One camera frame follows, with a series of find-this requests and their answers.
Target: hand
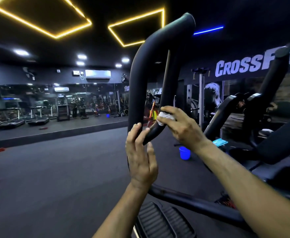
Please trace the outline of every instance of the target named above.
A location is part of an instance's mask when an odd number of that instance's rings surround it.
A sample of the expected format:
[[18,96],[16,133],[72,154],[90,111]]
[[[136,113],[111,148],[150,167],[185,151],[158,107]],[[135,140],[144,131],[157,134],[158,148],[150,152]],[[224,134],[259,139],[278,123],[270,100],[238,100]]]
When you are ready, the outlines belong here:
[[147,192],[157,178],[158,166],[152,143],[148,142],[147,152],[145,152],[143,146],[143,141],[149,132],[149,128],[143,130],[137,137],[140,128],[142,128],[141,123],[134,124],[131,131],[128,132],[125,150],[129,163],[131,184],[135,188],[140,188]]
[[191,151],[197,154],[202,146],[210,142],[195,120],[189,118],[180,108],[165,106],[161,107],[161,111],[172,114],[176,120],[162,118],[160,116],[157,116],[157,120],[163,124],[167,124],[173,136]]

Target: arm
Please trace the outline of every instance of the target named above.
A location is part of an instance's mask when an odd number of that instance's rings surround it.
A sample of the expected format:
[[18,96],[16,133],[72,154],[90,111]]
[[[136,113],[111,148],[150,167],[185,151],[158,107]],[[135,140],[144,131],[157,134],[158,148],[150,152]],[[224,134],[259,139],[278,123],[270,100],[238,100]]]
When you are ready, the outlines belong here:
[[143,141],[149,132],[149,128],[142,131],[137,137],[137,132],[141,127],[140,123],[135,124],[128,133],[126,140],[125,148],[131,182],[93,238],[130,237],[141,205],[151,184],[157,178],[158,167],[153,146],[148,143],[147,152],[144,152],[143,146]]
[[177,121],[157,117],[217,176],[245,221],[259,237],[290,237],[290,200],[259,180],[208,140],[197,123],[182,110],[163,107]]

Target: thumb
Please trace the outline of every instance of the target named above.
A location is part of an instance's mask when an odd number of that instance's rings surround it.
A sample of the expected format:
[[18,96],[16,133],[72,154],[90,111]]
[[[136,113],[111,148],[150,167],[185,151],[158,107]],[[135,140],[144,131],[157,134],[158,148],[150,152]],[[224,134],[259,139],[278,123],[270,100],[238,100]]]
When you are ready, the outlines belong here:
[[149,168],[152,169],[152,168],[157,167],[155,151],[154,151],[153,144],[151,142],[148,142],[147,144],[147,155],[148,155]]

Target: black rubber floor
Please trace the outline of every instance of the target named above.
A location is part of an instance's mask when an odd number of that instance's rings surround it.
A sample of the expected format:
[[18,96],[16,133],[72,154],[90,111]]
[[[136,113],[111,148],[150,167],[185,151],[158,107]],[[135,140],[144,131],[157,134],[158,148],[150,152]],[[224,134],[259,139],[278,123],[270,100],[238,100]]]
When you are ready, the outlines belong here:
[[[119,128],[1,152],[0,237],[91,237],[129,183],[126,136],[127,128]],[[214,175],[196,157],[181,160],[174,143],[168,129],[153,141],[159,164],[157,184],[206,200],[219,198],[222,186]],[[146,200],[155,199],[148,195]],[[179,210],[197,237],[254,237]]]
[[[100,117],[89,116],[89,119],[80,119],[77,117],[75,119],[71,118],[71,120],[60,121],[57,122],[57,119],[50,120],[47,124],[41,126],[29,126],[28,124],[24,124],[18,128],[9,129],[9,130],[0,130],[0,140],[12,139],[17,137],[24,137],[30,135],[38,135],[45,134],[56,131],[63,131],[74,128],[84,128],[95,125],[102,125],[114,122],[122,122],[127,121],[128,116],[125,117],[117,117],[107,118],[105,114]],[[45,130],[39,130],[40,127],[48,127]]]

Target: blue led light strip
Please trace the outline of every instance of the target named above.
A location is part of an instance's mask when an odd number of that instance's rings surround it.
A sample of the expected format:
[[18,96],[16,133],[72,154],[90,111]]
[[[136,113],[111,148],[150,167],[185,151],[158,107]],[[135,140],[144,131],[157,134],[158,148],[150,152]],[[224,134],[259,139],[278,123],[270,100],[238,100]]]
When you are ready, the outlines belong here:
[[197,33],[194,33],[194,35],[201,34],[201,33],[206,33],[206,32],[211,32],[211,31],[214,31],[214,30],[222,29],[222,28],[224,28],[224,26],[213,28],[213,29],[206,30],[206,31],[197,32]]

